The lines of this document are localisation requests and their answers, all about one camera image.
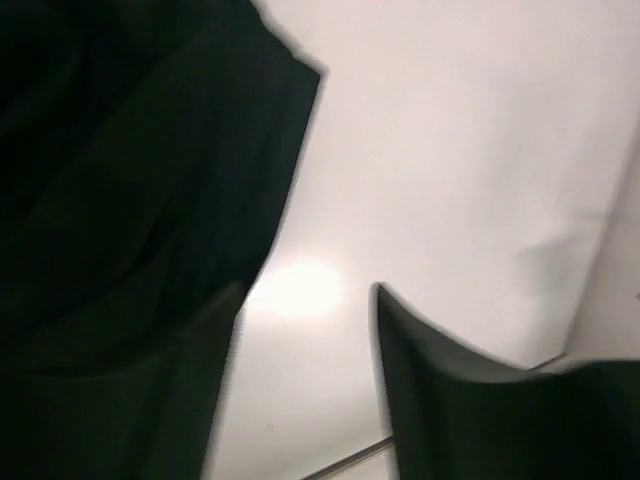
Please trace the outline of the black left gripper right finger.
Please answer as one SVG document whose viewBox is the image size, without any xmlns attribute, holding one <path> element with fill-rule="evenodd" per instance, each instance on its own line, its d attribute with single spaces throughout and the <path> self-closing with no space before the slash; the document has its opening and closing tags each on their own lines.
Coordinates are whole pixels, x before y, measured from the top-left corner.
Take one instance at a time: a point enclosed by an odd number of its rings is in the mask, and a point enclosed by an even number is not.
<svg viewBox="0 0 640 480">
<path fill-rule="evenodd" d="M 635 479 L 639 364 L 547 373 L 487 358 L 373 288 L 402 479 Z"/>
</svg>

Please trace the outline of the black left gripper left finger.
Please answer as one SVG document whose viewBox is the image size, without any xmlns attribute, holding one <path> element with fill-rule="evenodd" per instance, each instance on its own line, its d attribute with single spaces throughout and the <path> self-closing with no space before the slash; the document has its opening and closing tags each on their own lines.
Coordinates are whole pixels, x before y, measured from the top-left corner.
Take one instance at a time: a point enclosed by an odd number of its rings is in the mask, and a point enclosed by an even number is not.
<svg viewBox="0 0 640 480">
<path fill-rule="evenodd" d="M 78 366 L 2 364 L 2 478 L 200 478 L 244 298 L 232 283 Z"/>
</svg>

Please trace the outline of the black pleated skirt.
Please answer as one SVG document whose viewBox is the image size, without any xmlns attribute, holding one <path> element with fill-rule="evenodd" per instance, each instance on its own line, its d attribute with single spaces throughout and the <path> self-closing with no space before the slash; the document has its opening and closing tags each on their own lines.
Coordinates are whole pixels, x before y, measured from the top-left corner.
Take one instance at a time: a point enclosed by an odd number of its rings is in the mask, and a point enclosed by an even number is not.
<svg viewBox="0 0 640 480">
<path fill-rule="evenodd" d="M 252 287 L 321 78 L 250 1 L 3 2 L 2 366 Z"/>
</svg>

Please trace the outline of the aluminium table edge rail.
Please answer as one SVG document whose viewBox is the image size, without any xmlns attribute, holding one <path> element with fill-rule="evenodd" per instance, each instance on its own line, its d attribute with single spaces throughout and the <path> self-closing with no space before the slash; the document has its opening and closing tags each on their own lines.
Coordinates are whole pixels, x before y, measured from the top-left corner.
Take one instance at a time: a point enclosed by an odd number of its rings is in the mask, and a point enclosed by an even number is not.
<svg viewBox="0 0 640 480">
<path fill-rule="evenodd" d="M 344 472 L 354 469 L 359 465 L 379 456 L 394 446 L 393 436 L 388 436 L 379 440 L 366 448 L 346 456 L 326 467 L 321 468 L 305 477 L 302 480 L 326 480 L 337 477 Z"/>
</svg>

